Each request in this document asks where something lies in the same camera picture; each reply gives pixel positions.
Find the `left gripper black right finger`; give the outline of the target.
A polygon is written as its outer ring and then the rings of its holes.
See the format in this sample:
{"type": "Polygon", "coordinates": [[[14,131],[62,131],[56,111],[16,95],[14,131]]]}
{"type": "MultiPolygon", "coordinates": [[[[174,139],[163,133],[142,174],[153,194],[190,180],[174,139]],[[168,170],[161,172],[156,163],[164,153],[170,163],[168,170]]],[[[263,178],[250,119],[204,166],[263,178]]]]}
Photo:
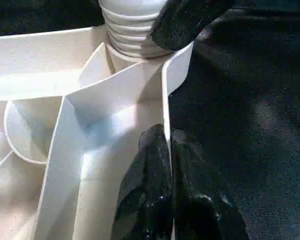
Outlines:
{"type": "Polygon", "coordinates": [[[187,131],[173,130],[171,157],[175,239],[249,239],[225,179],[199,141],[187,131]]]}

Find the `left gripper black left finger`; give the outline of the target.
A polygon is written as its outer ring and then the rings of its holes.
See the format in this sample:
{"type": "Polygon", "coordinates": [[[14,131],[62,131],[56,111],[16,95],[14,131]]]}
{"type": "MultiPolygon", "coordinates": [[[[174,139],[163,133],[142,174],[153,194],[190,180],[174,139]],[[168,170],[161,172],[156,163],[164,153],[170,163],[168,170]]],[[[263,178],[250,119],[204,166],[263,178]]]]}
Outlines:
{"type": "Polygon", "coordinates": [[[169,240],[173,229],[173,187],[164,126],[144,131],[119,188],[113,240],[169,240]]]}

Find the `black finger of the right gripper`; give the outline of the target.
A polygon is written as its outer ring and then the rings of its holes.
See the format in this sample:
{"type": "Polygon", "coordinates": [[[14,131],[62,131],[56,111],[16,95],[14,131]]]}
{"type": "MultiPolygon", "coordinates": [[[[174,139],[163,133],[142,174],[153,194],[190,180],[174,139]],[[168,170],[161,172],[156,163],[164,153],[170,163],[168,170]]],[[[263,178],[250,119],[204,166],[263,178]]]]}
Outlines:
{"type": "Polygon", "coordinates": [[[234,0],[168,0],[153,24],[151,39],[163,50],[181,50],[235,3],[234,0]]]}

